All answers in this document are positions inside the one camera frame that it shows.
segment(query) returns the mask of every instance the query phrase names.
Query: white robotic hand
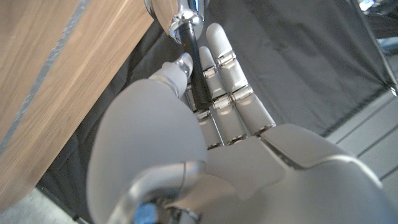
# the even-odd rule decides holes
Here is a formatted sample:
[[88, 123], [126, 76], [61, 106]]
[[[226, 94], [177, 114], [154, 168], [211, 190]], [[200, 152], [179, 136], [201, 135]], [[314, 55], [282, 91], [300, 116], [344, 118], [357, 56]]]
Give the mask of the white robotic hand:
[[222, 27], [206, 36], [211, 108], [196, 110], [189, 86], [191, 110], [177, 98], [192, 71], [183, 55], [107, 110], [88, 174], [96, 223], [397, 223], [371, 170], [310, 131], [276, 126]]
[[96, 223], [131, 223], [140, 205], [172, 202], [200, 178], [205, 141], [192, 111], [177, 98], [191, 72], [191, 56], [183, 54], [134, 82], [105, 112], [87, 180]]

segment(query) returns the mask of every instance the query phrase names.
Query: white panel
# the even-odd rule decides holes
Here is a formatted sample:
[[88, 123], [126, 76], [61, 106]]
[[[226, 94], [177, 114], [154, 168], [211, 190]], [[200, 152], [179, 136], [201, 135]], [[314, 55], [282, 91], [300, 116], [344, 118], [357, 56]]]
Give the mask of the white panel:
[[390, 91], [383, 94], [378, 99], [367, 105], [367, 107], [365, 107], [365, 109], [363, 109], [357, 115], [353, 116], [350, 120], [345, 122], [345, 124], [343, 124], [336, 131], [331, 133], [327, 137], [327, 140], [333, 143], [340, 142], [344, 137], [346, 137], [350, 132], [352, 132], [352, 130], [360, 126], [363, 122], [369, 119], [369, 117], [371, 117], [374, 113], [376, 113], [379, 109], [381, 109], [383, 106], [388, 104], [388, 102], [392, 101], [393, 99], [394, 95]]
[[392, 203], [398, 208], [398, 172], [395, 171], [383, 181], [384, 190]]
[[380, 178], [398, 165], [398, 128], [359, 157]]
[[382, 110], [347, 135], [338, 145], [358, 155], [394, 129], [397, 124], [398, 99], [395, 98]]

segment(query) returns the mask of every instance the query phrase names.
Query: black rod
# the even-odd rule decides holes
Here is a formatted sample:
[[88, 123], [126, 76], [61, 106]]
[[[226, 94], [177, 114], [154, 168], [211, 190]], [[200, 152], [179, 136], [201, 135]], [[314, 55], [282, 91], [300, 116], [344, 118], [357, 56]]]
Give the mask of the black rod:
[[195, 107], [198, 110], [205, 110], [211, 105], [210, 90], [203, 76], [203, 69], [200, 64], [199, 48], [197, 38], [191, 23], [184, 23], [179, 28], [181, 44], [184, 51], [191, 55], [193, 70], [191, 75], [192, 95]]

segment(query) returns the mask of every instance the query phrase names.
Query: dark gray fabric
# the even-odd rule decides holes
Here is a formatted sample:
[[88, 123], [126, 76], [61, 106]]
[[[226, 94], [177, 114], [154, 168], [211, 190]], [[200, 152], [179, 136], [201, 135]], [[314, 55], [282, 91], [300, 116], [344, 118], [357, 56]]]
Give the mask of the dark gray fabric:
[[[382, 57], [345, 0], [212, 0], [206, 26], [212, 22], [224, 27], [249, 83], [278, 124], [325, 134], [387, 91]], [[198, 43], [206, 45], [204, 33]], [[123, 88], [181, 53], [153, 23], [40, 185], [90, 221], [85, 179], [102, 114]]]

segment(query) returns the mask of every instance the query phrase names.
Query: wood grain surface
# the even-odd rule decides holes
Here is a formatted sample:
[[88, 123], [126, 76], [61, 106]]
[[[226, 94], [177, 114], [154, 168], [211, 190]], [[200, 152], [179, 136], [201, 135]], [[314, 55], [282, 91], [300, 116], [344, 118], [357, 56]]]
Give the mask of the wood grain surface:
[[[0, 58], [0, 139], [77, 3], [30, 2]], [[90, 1], [0, 157], [0, 210], [33, 189], [151, 23], [143, 0]]]

